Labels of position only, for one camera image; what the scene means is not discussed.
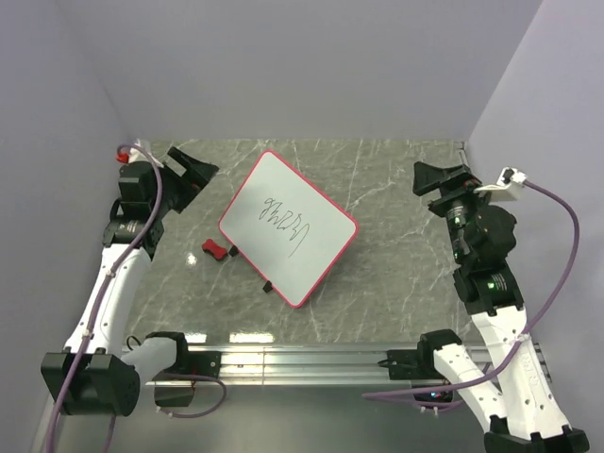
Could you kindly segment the red whiteboard eraser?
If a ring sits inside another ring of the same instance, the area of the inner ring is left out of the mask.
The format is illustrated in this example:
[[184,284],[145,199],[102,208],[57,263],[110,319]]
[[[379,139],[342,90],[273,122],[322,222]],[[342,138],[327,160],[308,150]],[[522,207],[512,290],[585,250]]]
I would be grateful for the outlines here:
[[228,250],[219,245],[213,239],[205,240],[201,247],[204,253],[213,257],[217,261],[222,261],[228,256]]

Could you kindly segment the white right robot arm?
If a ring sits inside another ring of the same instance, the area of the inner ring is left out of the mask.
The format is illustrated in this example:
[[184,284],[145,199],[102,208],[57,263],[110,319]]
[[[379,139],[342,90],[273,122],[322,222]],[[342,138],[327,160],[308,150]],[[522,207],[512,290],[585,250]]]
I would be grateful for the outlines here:
[[413,166],[412,190],[438,191],[429,210],[445,219],[452,245],[454,286],[485,343],[493,370],[475,365],[452,330],[424,334],[416,364],[430,378],[443,376],[479,421],[488,452],[586,452],[586,433],[572,427],[558,406],[539,362],[524,298],[507,263],[515,248],[515,217],[492,203],[513,200],[524,174],[505,168],[493,185],[483,185],[468,166]]

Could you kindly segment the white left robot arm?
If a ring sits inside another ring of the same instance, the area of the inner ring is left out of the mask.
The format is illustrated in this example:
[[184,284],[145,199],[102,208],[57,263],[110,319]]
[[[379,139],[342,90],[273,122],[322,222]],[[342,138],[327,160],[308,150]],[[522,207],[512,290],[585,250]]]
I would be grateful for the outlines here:
[[119,195],[103,233],[97,279],[86,308],[63,349],[44,356],[41,372],[65,415],[130,415],[141,387],[158,375],[185,377],[191,356],[184,333],[148,334],[123,353],[126,321],[163,235],[163,217],[181,213],[216,175],[217,166],[173,147],[178,174],[137,145],[119,147]]

